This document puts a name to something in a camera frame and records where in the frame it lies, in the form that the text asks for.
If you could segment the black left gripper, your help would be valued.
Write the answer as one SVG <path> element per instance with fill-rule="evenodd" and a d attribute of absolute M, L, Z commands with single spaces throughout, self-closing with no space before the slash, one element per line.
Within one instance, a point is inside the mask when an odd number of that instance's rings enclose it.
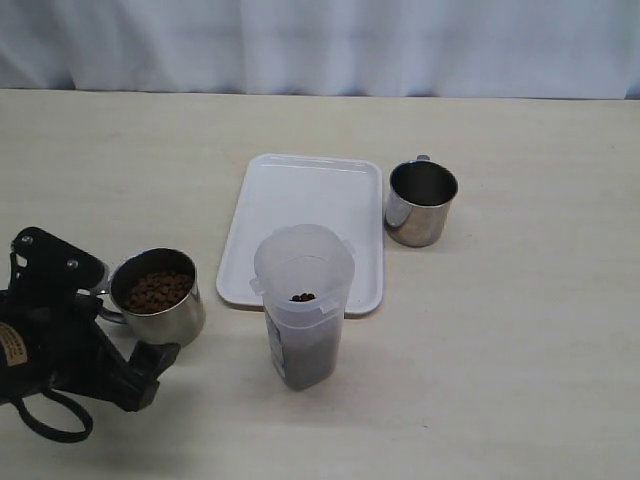
<path fill-rule="evenodd" d="M 175 362 L 178 343 L 138 341 L 124 357 L 97 324 L 103 299 L 79 289 L 73 301 L 47 305 L 36 295 L 9 293 L 9 326 L 26 358 L 9 367 L 11 403 L 47 389 L 113 403 L 127 412 L 151 404 L 158 378 Z"/>

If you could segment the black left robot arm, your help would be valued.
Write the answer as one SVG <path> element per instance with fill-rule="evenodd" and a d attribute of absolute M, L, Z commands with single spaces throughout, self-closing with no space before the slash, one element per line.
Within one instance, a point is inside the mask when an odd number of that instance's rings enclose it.
<path fill-rule="evenodd" d="M 177 343 L 139 341 L 126 358 L 96 317 L 102 301 L 78 295 L 52 307 L 16 305 L 1 292 L 1 402 L 47 389 L 105 401 L 127 412 L 146 408 L 158 378 L 181 350 Z"/>

